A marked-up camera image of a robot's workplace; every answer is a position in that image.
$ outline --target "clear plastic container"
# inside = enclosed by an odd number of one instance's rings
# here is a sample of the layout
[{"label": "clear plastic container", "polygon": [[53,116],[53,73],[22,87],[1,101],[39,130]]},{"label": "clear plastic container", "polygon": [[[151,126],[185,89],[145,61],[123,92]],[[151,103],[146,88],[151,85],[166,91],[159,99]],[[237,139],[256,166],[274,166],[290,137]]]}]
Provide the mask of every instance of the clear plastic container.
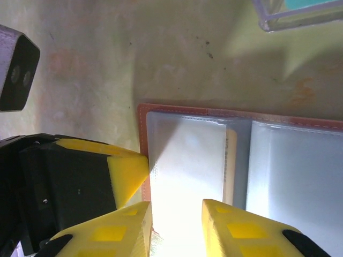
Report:
[{"label": "clear plastic container", "polygon": [[343,0],[252,1],[267,32],[343,19]]}]

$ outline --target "teal object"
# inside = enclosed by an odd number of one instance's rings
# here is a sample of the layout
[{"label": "teal object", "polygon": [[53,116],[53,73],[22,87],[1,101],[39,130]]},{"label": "teal object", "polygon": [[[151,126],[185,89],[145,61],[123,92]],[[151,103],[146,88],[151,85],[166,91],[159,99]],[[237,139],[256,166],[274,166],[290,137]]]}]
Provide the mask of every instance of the teal object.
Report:
[{"label": "teal object", "polygon": [[301,9],[317,4],[334,2],[335,0],[286,0],[286,7],[291,10]]}]

